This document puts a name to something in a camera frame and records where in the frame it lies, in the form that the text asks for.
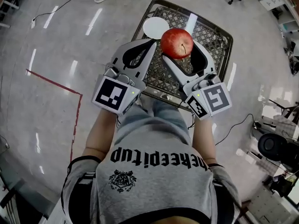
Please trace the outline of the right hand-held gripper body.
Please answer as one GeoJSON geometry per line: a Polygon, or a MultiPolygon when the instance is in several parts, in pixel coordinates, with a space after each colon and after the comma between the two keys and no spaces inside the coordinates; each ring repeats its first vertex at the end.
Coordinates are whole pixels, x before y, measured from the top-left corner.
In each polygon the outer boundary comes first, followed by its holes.
{"type": "Polygon", "coordinates": [[[199,120],[212,117],[232,107],[231,98],[224,82],[215,72],[198,77],[183,86],[184,102],[199,120]]]}

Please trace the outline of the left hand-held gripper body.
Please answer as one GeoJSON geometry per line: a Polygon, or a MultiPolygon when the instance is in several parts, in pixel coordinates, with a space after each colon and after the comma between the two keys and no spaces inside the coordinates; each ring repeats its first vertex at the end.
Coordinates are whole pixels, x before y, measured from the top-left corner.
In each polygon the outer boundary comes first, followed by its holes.
{"type": "Polygon", "coordinates": [[[145,66],[141,69],[124,68],[117,61],[114,59],[108,63],[105,73],[98,76],[92,103],[117,116],[123,116],[145,90],[143,79],[147,71],[145,66]]]}

